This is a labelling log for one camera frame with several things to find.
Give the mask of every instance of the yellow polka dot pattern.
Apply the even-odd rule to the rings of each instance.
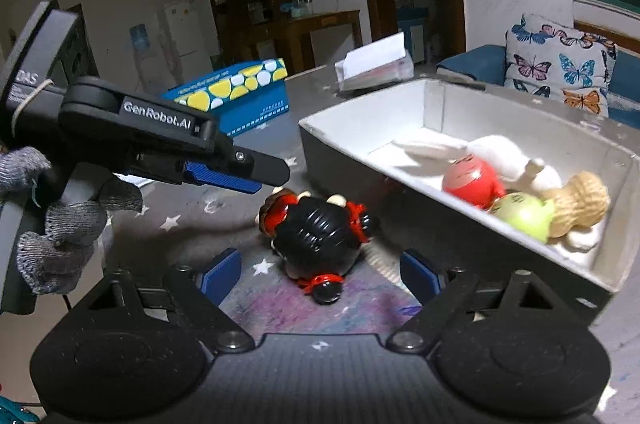
[[[281,58],[266,60],[174,100],[201,111],[209,111],[286,76],[287,68]]]

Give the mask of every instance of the refrigerator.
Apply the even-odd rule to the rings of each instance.
[[[179,61],[175,74],[178,84],[213,71],[194,0],[165,5],[160,24],[164,26]]]

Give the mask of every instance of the bolt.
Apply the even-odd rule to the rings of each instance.
[[[251,338],[238,330],[224,332],[218,336],[218,349],[220,352],[244,352],[251,348]]]
[[[419,354],[426,346],[423,338],[407,330],[396,332],[391,336],[388,344],[394,352],[400,354]]]

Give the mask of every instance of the black toy figurine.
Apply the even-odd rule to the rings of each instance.
[[[276,188],[257,217],[260,232],[284,260],[284,269],[305,294],[321,304],[335,303],[344,276],[378,228],[364,205],[334,195],[327,201],[304,192]]]

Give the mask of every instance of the gloved hand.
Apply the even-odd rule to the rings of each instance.
[[[0,198],[8,192],[30,189],[50,167],[47,158],[31,147],[0,155]],[[54,203],[47,209],[44,235],[20,235],[18,270],[34,294],[71,292],[94,253],[94,241],[106,226],[107,211],[141,209],[140,190],[117,177],[105,182],[91,200],[72,205]]]

